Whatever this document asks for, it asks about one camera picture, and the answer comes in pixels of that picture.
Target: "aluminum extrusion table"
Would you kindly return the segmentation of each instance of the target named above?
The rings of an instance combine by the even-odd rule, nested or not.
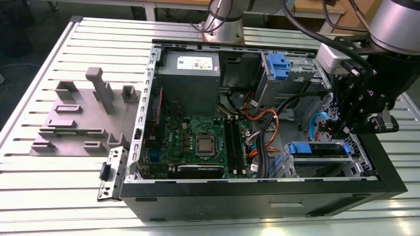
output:
[[[317,48],[299,32],[245,28],[254,45]],[[117,88],[143,87],[151,38],[199,40],[187,24],[83,18],[70,22],[0,133],[0,233],[57,235],[420,235],[420,114],[403,94],[390,113],[399,132],[378,139],[407,192],[317,218],[141,222],[123,202],[95,202],[105,157],[29,156],[31,141],[57,98],[59,80],[91,88],[83,77],[101,67]]]

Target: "power supply label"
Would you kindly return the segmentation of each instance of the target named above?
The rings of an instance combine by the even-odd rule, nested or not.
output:
[[[178,57],[175,68],[183,70],[211,70],[211,60],[203,57]]]

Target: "ram slot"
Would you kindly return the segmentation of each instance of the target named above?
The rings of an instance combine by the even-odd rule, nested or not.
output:
[[[242,145],[241,145],[241,132],[238,129],[237,120],[230,122],[231,124],[231,137],[233,137],[233,151],[234,151],[234,163],[235,171],[238,174],[245,174],[243,157],[242,157]]]
[[[234,161],[234,147],[231,136],[231,123],[230,120],[223,120],[223,136],[225,136],[225,152],[227,158],[227,171],[235,173],[235,161]]]

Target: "green circuit board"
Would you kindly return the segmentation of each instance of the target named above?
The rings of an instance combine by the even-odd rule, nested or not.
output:
[[[241,140],[250,131],[249,122],[238,121]],[[214,154],[203,158],[195,155],[197,137],[207,135],[213,137]],[[150,178],[165,178],[167,164],[195,164],[222,166],[223,178],[251,177],[249,165],[245,160],[245,146],[242,148],[242,159],[246,173],[227,172],[227,155],[225,149],[223,118],[213,117],[177,117],[169,116],[165,120],[162,148],[158,153],[158,161],[154,159],[149,165]]]

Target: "floor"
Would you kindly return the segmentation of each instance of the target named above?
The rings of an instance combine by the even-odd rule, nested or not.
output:
[[[9,58],[3,54],[0,54],[0,74],[6,79],[5,83],[0,84],[0,129],[37,73],[38,67],[34,65],[41,66],[70,17],[81,15],[85,17],[131,20],[134,16],[137,20],[145,20],[142,8],[138,7],[131,9],[127,6],[65,2],[59,2],[57,6],[58,10],[51,12],[46,2],[31,1],[29,9],[35,23],[25,29],[25,32],[30,39],[33,50],[19,58]],[[175,11],[174,9],[158,9],[157,11],[158,21],[197,23],[205,20],[205,17],[206,14],[203,11]],[[266,16],[262,15],[245,15],[243,25],[246,27],[266,28],[266,20]],[[420,82],[414,83],[407,91],[417,106],[420,105],[420,93],[415,92],[418,89]]]

